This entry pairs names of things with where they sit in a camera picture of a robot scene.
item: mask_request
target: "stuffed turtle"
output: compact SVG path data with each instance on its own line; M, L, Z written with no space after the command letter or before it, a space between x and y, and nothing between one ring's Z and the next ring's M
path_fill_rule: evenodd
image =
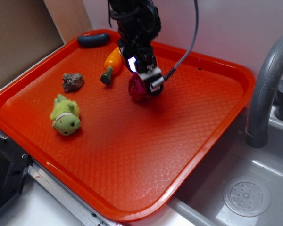
M66 99L65 96L58 94L50 114L50 119L54 120L52 127L64 136L73 134L81 126L79 113L80 109L76 101Z

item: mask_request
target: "faucet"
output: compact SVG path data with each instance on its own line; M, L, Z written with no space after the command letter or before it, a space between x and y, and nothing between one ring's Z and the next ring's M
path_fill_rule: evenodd
M283 36L270 49L257 77L246 123L246 143L254 148L268 141L268 122L277 95L275 116L283 121Z

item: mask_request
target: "light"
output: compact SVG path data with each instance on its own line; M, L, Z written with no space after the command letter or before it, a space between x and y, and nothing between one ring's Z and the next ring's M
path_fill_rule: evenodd
M266 169L267 171L269 171L269 172L271 172L271 173L274 173L274 174L276 174L276 175L278 175L278 176L283 177L283 173L282 173L282 172L280 172L280 171L278 171L278 170L276 170L276 169L274 169L274 168L272 168L272 167L270 167L270 166L267 166L267 165L264 164L264 163L261 163L261 162L256 161L256 160L253 160L252 163L253 163L254 165L256 165L256 166L259 166L261 169Z
M258 221L256 217L243 217L232 212L225 204L216 215L216 219L221 221L226 226L248 225L255 226Z
M135 57L131 57L130 59L128 59L129 67L132 72L136 72L136 68L134 65L135 61L136 61Z

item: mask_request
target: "toy carrot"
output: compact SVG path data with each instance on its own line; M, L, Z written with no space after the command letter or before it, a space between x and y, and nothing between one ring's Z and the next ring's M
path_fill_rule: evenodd
M123 59L119 51L119 47L116 47L105 60L104 67L106 68L106 71L100 77L100 81L105 85L109 85L111 75L116 74L119 71L122 64L123 64Z

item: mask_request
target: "sink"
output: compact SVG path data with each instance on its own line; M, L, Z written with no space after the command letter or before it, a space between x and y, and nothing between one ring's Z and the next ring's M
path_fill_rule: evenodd
M245 109L169 204L181 202L199 225L283 226L283 122L270 118L268 144L252 148L246 120Z

